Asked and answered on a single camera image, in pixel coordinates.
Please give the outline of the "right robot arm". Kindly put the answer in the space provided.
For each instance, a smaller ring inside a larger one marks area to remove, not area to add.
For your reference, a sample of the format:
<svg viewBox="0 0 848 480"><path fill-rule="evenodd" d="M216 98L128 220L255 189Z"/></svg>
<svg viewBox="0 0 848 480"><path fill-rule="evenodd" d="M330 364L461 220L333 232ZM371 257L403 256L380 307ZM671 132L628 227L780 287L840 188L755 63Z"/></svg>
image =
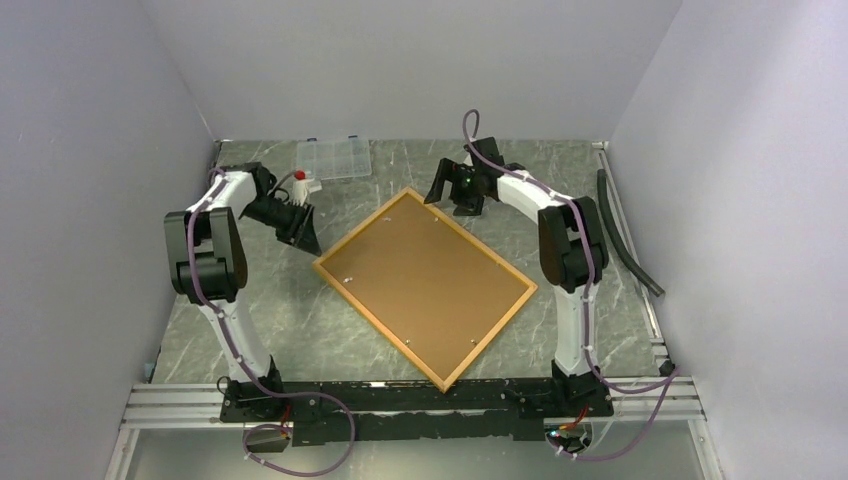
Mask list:
<svg viewBox="0 0 848 480"><path fill-rule="evenodd" d="M468 158L439 161L425 197L447 196L456 216L479 216L491 198L513 207L537 227L540 268L552 286L557 311L557 346L552 361L550 401L564 415L577 413L589 396L602 394L595 349L594 296L609 264L595 201L557 192L517 163L506 163L494 138L466 145Z"/></svg>

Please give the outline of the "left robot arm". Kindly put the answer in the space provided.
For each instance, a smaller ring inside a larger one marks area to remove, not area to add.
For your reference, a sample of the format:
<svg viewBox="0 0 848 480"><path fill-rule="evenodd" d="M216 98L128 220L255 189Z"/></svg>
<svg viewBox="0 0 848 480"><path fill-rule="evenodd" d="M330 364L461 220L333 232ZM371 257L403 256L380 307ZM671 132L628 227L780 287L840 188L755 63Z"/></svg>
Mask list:
<svg viewBox="0 0 848 480"><path fill-rule="evenodd" d="M172 286L212 325L227 358L229 390L241 393L253 386L246 404L263 420L284 411L287 394L240 300L248 262L238 221L254 220L273 229L279 242L319 257L322 248L309 199L321 188L318 178L302 170L277 178L259 162L216 167L208 190L196 203L164 218Z"/></svg>

